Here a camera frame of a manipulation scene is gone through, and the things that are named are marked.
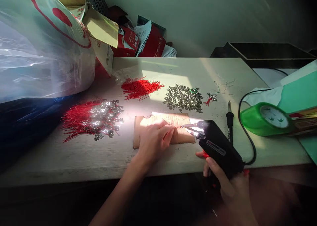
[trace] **white desk surface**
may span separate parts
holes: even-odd
[[[137,153],[133,150],[133,126],[136,115],[149,116],[152,113],[178,113],[165,104],[169,86],[175,83],[199,88],[207,100],[207,93],[218,90],[214,84],[235,81],[232,87],[220,86],[220,92],[231,95],[218,95],[210,106],[203,105],[203,113],[187,111],[191,122],[214,120],[227,134],[226,113],[228,101],[234,117],[234,146],[244,161],[252,158],[251,144],[243,132],[238,119],[238,103],[241,97],[255,87],[267,87],[254,71],[240,58],[114,58],[113,69],[132,67],[140,70],[149,80],[161,81],[162,89],[152,93],[142,101],[125,100],[123,91],[115,84],[114,77],[97,79],[85,93],[84,99],[101,96],[108,100],[118,99],[125,112],[120,118],[125,120],[119,134],[94,141],[91,135],[80,135],[66,143],[62,130],[57,128],[41,144],[34,147],[15,165],[0,175],[0,186],[36,185],[76,181],[90,181],[120,178]],[[291,137],[259,137],[250,133],[257,149],[257,159],[250,167],[267,167],[309,163],[310,158],[301,144]],[[195,156],[200,151],[198,144],[171,145],[166,155],[149,175],[167,175],[201,172],[205,160]]]

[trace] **clear plastic bag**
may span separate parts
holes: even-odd
[[[72,95],[94,75],[89,37],[58,0],[0,0],[0,103]]]
[[[143,78],[142,70],[139,70],[137,66],[113,70],[112,75],[116,77],[117,85],[132,83],[133,81]]]

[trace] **tape roll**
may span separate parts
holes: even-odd
[[[288,114],[267,102],[260,102],[243,110],[240,117],[243,126],[259,136],[285,134],[294,130]]]

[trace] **stack of papers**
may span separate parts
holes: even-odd
[[[139,50],[136,54],[136,57],[143,51],[146,41],[148,40],[149,34],[151,32],[152,22],[148,21],[145,25],[137,26],[134,29],[135,34],[139,37]]]
[[[171,46],[165,45],[162,58],[175,58],[175,57],[176,57],[176,49]]]

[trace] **red and white box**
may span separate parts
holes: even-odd
[[[122,26],[121,27],[124,31],[125,31],[125,34],[124,34],[124,40],[135,50],[137,51],[138,50],[138,47],[139,47],[139,43],[140,43],[140,39],[139,37],[134,33],[133,30],[127,28],[127,27],[124,27]]]
[[[114,57],[134,57],[135,50],[125,40],[124,35],[118,34],[118,47],[111,47]]]

